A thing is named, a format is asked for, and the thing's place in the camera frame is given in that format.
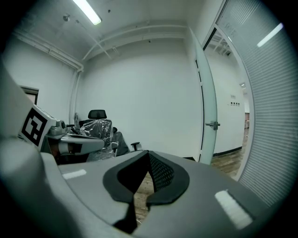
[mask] white wall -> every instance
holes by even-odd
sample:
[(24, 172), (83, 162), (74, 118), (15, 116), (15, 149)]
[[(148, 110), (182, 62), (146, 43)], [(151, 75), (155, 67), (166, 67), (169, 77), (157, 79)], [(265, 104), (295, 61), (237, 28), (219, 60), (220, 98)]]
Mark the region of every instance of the white wall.
[(190, 0), (187, 23), (202, 45), (223, 0)]
[(183, 41), (142, 41), (118, 51), (120, 57), (102, 54), (85, 68), (80, 116), (104, 109), (129, 146), (139, 141), (144, 150), (197, 159), (203, 110)]
[(18, 85), (39, 89), (37, 106), (68, 123), (74, 69), (13, 37), (7, 43), (3, 60)]
[[(238, 65), (227, 56), (206, 48), (205, 54), (211, 68), (217, 97), (218, 127), (214, 153), (242, 146), (244, 136), (244, 97), (238, 83)], [(231, 106), (231, 102), (240, 106)]]

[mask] ceiling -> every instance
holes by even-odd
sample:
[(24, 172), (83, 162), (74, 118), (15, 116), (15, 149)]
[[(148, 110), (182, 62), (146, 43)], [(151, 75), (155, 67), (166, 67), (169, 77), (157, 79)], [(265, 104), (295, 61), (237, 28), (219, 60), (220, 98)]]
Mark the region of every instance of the ceiling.
[(213, 49), (215, 52), (221, 55), (229, 56), (232, 53), (232, 50), (226, 40), (221, 36), (221, 34), (216, 30), (212, 36), (207, 47)]
[(188, 0), (88, 2), (102, 19), (96, 26), (72, 0), (43, 0), (26, 14), (16, 31), (47, 42), (79, 61), (136, 40), (180, 38), (185, 31)]

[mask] pipe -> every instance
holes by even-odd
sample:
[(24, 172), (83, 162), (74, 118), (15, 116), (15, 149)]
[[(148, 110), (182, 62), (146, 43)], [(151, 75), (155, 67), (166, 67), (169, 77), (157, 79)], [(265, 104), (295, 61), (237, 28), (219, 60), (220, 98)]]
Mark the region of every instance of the pipe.
[(219, 47), (219, 46), (220, 46), (220, 43), (222, 42), (222, 40), (223, 40), (223, 38), (221, 38), (221, 39), (220, 39), (220, 41), (218, 42), (217, 46), (214, 48), (213, 52), (215, 52), (215, 51), (216, 51), (216, 49), (217, 49), (217, 47)]
[(222, 54), (222, 52), (226, 49), (227, 46), (222, 47), (222, 49), (218, 52), (219, 54)]
[(89, 34), (89, 32), (87, 31), (87, 29), (86, 29), (80, 22), (78, 22), (78, 23), (79, 23), (80, 26), (86, 31), (87, 35), (88, 35), (92, 40), (94, 40), (94, 42), (95, 42), (95, 46), (98, 45), (98, 46), (105, 52), (105, 54), (108, 56), (108, 58), (111, 60), (112, 57), (111, 57), (111, 56), (108, 54), (108, 52), (101, 46), (101, 44), (100, 44), (99, 42), (97, 42), (97, 40), (95, 40), (95, 39), (93, 38), (92, 35)]
[(72, 76), (73, 80), (73, 86), (72, 86), (72, 90), (71, 93), (69, 94), (69, 99), (68, 99), (68, 123), (72, 124), (72, 115), (71, 115), (71, 107), (72, 107), (72, 99), (73, 99), (73, 94), (74, 94), (74, 90), (75, 90), (75, 86), (76, 86), (76, 81), (78, 79), (78, 72), (74, 71), (74, 74)]
[(113, 49), (113, 51), (115, 51), (117, 53), (118, 56), (120, 55), (118, 50), (116, 49), (116, 47), (113, 47), (112, 49)]
[(74, 92), (74, 111), (73, 111), (73, 113), (76, 111), (76, 100), (77, 100), (77, 95), (78, 95), (80, 79), (81, 79), (81, 72), (78, 72), (78, 80), (76, 81), (75, 92)]
[[(124, 40), (118, 41), (117, 44), (115, 42), (112, 42), (112, 44), (106, 44), (106, 49), (113, 49), (114, 47), (120, 47), (125, 44), (129, 44), (132, 42), (137, 42), (141, 40), (150, 40), (150, 39), (160, 39), (160, 38), (178, 38), (178, 39), (184, 39), (185, 35), (183, 33), (152, 33), (152, 34), (146, 34), (146, 35), (137, 35), (132, 37), (127, 37)], [(98, 54), (101, 54), (102, 51), (100, 49), (97, 49), (94, 51), (88, 59), (95, 57)]]
[(106, 40), (109, 40), (111, 38), (115, 38), (117, 36), (120, 36), (120, 35), (123, 35), (123, 34), (126, 34), (126, 33), (129, 33), (129, 32), (133, 32), (133, 31), (138, 31), (138, 30), (142, 30), (142, 29), (147, 29), (147, 28), (158, 28), (158, 27), (179, 27), (179, 28), (186, 28), (186, 26), (182, 26), (182, 25), (153, 25), (153, 26), (142, 26), (142, 27), (139, 27), (139, 28), (133, 28), (133, 29), (130, 29), (130, 30), (127, 30), (127, 31), (124, 31), (124, 32), (120, 32), (120, 33), (117, 33), (117, 34), (114, 34), (114, 35), (111, 35), (107, 38), (104, 38), (100, 41), (96, 41), (96, 44), (93, 45), (91, 47), (91, 49), (85, 54), (84, 58), (82, 60), (85, 60), (87, 58), (87, 56), (91, 53), (91, 51), (95, 48), (95, 46), (99, 43), (103, 43), (105, 42)]
[(228, 49), (226, 49), (226, 50), (222, 53), (222, 55), (224, 55), (227, 51), (228, 51)]
[[(14, 30), (13, 35), (16, 38), (24, 41), (25, 43), (27, 43), (31, 46), (34, 46), (35, 48), (38, 48), (38, 49), (42, 50), (43, 52), (46, 52), (46, 53), (50, 54), (51, 56), (53, 56), (53, 57), (59, 59), (60, 61), (68, 64), (69, 66), (77, 69), (78, 71), (83, 71), (83, 69), (84, 69), (83, 64), (81, 64), (80, 62), (74, 60), (73, 58), (71, 58), (67, 54), (65, 54), (62, 51), (55, 48), (54, 46), (51, 46), (49, 43), (47, 43), (47, 44), (40, 43), (38, 40), (32, 39), (29, 36), (25, 35), (20, 30)], [(41, 37), (39, 37), (35, 34), (32, 34), (32, 35), (39, 38), (40, 40), (45, 41), (44, 39), (42, 39)]]

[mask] ceiling light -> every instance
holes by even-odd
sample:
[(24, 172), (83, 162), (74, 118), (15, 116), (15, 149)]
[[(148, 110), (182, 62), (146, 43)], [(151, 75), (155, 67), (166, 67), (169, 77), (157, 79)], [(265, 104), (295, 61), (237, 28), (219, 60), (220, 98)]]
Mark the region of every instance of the ceiling light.
[(262, 39), (257, 46), (261, 47), (263, 44), (265, 44), (267, 41), (269, 41), (273, 36), (275, 36), (281, 29), (283, 29), (284, 25), (282, 23), (279, 23), (276, 28), (274, 28), (268, 35)]
[(92, 21), (94, 25), (101, 23), (102, 20), (86, 0), (73, 0), (73, 1), (85, 13), (85, 15), (90, 19), (90, 21)]

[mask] door frame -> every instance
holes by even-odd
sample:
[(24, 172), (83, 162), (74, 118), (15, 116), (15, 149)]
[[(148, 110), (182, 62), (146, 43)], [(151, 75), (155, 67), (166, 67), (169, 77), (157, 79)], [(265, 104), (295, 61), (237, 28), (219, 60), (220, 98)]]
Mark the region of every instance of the door frame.
[(229, 47), (231, 48), (237, 63), (240, 67), (241, 73), (244, 76), (244, 82), (245, 82), (245, 86), (246, 86), (246, 90), (247, 90), (247, 96), (248, 96), (248, 102), (249, 102), (249, 108), (250, 108), (250, 130), (248, 133), (248, 139), (247, 139), (247, 144), (246, 144), (246, 148), (245, 148), (245, 152), (244, 152), (244, 156), (243, 159), (241, 161), (241, 165), (240, 168), (238, 169), (237, 175), (235, 177), (233, 177), (234, 180), (238, 181), (242, 175), (242, 172), (245, 168), (245, 165), (247, 163), (248, 157), (250, 155), (250, 151), (251, 151), (251, 144), (252, 144), (252, 140), (253, 140), (253, 136), (254, 136), (254, 118), (255, 118), (255, 113), (254, 113), (254, 101), (253, 101), (253, 96), (252, 96), (252, 91), (251, 91), (251, 84), (249, 81), (249, 76), (246, 70), (246, 67), (238, 53), (238, 51), (236, 50), (236, 48), (234, 47), (233, 42), (231, 41), (231, 39), (223, 32), (223, 30), (216, 24), (214, 23), (212, 25), (212, 29), (210, 30), (210, 34), (208, 35), (207, 40), (205, 40), (205, 45), (204, 45), (204, 49), (206, 48), (207, 44), (209, 43), (209, 39), (213, 36), (214, 34), (214, 29), (216, 29), (221, 36), (224, 38), (224, 40), (229, 44)]

